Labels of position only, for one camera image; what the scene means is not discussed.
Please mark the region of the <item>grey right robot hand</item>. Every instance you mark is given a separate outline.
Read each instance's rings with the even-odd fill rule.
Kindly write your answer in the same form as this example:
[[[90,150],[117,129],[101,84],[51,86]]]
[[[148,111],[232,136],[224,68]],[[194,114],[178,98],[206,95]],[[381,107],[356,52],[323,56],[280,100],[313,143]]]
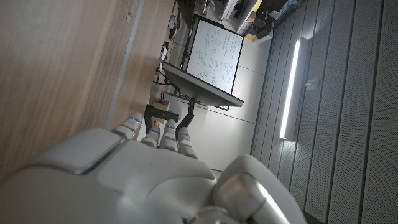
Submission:
[[[83,131],[1,183],[2,223],[305,223],[290,192],[243,154],[220,174],[168,121],[140,141],[142,115]]]

